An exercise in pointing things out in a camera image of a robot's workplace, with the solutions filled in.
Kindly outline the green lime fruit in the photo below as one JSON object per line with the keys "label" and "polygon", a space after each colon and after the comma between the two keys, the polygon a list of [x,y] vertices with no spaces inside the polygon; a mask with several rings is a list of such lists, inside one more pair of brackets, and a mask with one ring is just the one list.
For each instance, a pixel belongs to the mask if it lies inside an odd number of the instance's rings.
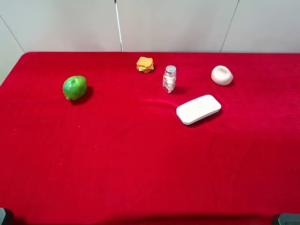
{"label": "green lime fruit", "polygon": [[69,77],[62,86],[62,91],[67,100],[77,100],[87,92],[87,79],[81,75]]}

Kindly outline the black object bottom right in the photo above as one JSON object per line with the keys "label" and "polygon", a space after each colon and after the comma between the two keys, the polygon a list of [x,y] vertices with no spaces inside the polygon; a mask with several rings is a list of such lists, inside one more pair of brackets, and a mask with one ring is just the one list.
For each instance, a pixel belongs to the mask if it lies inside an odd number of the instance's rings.
{"label": "black object bottom right", "polygon": [[281,213],[272,219],[272,225],[300,225],[299,213]]}

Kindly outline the black object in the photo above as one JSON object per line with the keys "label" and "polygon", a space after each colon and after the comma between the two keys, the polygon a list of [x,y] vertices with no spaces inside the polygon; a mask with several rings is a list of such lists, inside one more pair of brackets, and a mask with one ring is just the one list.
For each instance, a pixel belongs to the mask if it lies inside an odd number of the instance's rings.
{"label": "black object", "polygon": [[272,219],[272,225],[300,225],[299,213],[281,213]]}
{"label": "black object", "polygon": [[12,225],[14,215],[12,211],[0,208],[0,225]]}

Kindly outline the black object bottom left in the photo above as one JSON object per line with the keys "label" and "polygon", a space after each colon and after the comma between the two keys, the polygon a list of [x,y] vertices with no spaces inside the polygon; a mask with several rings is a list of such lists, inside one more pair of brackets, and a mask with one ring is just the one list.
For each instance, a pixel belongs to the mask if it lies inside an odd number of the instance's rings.
{"label": "black object bottom left", "polygon": [[0,208],[0,225],[12,225],[14,215],[12,211]]}

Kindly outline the clear candy jar silver lid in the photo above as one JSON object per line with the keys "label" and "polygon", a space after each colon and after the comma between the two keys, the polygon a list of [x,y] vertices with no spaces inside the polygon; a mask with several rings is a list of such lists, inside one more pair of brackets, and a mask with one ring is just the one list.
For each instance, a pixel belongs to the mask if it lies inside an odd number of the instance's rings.
{"label": "clear candy jar silver lid", "polygon": [[176,67],[173,65],[167,66],[163,75],[163,89],[167,93],[171,93],[174,90],[176,78]]}

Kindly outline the white rectangular box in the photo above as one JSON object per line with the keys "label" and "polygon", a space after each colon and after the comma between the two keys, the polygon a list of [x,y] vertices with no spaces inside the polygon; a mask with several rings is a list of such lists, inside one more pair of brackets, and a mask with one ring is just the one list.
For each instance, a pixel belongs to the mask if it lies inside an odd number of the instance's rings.
{"label": "white rectangular box", "polygon": [[204,95],[190,100],[176,108],[176,115],[185,125],[191,125],[217,113],[221,104],[212,96]]}

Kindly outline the toy sandwich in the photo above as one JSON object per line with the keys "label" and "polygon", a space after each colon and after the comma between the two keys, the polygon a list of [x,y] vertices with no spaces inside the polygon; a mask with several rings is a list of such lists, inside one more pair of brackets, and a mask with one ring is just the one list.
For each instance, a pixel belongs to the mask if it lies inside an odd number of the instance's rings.
{"label": "toy sandwich", "polygon": [[154,69],[154,62],[152,58],[140,57],[136,63],[136,69],[140,72],[148,73]]}

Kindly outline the pink round bowl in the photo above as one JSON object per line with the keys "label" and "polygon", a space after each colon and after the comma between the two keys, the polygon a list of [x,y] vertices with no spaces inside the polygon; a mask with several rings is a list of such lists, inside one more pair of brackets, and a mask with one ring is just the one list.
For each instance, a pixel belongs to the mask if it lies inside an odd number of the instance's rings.
{"label": "pink round bowl", "polygon": [[219,65],[213,68],[211,79],[218,85],[226,86],[233,81],[233,75],[227,67]]}

